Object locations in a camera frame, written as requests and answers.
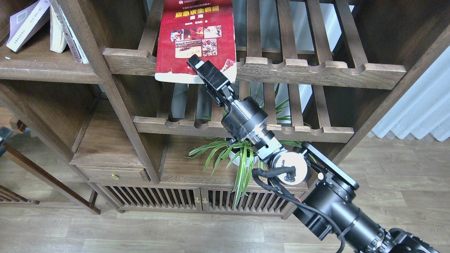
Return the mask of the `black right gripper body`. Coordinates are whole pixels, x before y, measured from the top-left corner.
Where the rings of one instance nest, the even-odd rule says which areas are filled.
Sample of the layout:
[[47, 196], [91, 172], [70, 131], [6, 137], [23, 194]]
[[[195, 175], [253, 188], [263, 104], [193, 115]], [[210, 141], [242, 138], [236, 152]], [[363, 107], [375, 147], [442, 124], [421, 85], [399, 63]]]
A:
[[283, 153], [283, 146], [272, 131], [266, 129], [268, 115], [251, 96], [239, 100], [230, 86], [230, 80], [211, 62], [199, 61], [195, 70], [219, 107], [228, 110], [222, 125], [233, 140], [248, 141], [260, 158], [275, 158]]

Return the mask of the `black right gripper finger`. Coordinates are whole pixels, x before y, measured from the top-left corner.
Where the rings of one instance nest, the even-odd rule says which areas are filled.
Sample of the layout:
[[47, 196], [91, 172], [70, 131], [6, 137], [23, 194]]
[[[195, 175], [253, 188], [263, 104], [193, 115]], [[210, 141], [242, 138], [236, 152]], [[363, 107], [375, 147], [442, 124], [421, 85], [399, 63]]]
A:
[[198, 70], [205, 62], [196, 54], [187, 59], [187, 64], [194, 70]]

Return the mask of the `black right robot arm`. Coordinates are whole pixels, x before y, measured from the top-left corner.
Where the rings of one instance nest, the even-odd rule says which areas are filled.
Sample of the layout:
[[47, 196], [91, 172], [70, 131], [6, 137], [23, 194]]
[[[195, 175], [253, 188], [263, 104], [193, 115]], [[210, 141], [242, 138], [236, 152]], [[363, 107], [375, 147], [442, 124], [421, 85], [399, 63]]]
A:
[[230, 80], [210, 61], [197, 55], [187, 60], [204, 82], [204, 88], [227, 114], [222, 125], [231, 143], [249, 142], [267, 170], [252, 170], [262, 188], [296, 205], [294, 215], [320, 240], [336, 234], [342, 252], [348, 244], [356, 253], [435, 253], [419, 237], [392, 228], [386, 231], [352, 203], [359, 185], [308, 142], [287, 151], [267, 130], [268, 115], [252, 97], [239, 100]]

